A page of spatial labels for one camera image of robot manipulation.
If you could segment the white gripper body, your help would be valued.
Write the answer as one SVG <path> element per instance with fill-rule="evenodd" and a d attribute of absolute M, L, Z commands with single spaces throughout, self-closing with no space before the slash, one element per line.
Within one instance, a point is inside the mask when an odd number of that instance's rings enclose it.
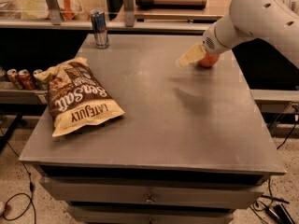
<path fill-rule="evenodd" d="M 222 54 L 229 50 L 230 39 L 230 29 L 220 24 L 212 24 L 202 36 L 204 48 L 211 54 Z"/>

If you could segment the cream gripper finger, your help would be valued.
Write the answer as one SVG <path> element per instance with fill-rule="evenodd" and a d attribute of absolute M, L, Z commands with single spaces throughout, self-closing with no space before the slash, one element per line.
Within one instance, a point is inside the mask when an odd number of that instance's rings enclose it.
<path fill-rule="evenodd" d="M 206 51 L 202 44 L 195 43 L 185 53 L 183 53 L 176 61 L 178 67 L 185 67 L 197 64 L 206 56 Z"/>

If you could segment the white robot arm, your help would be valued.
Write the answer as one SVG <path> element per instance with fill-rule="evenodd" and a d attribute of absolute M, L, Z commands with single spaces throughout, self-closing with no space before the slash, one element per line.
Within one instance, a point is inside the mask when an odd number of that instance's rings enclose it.
<path fill-rule="evenodd" d="M 176 61 L 185 67 L 212 66 L 218 56 L 242 43 L 261 39 L 299 67 L 298 0 L 232 0 L 228 13 L 203 33 Z"/>

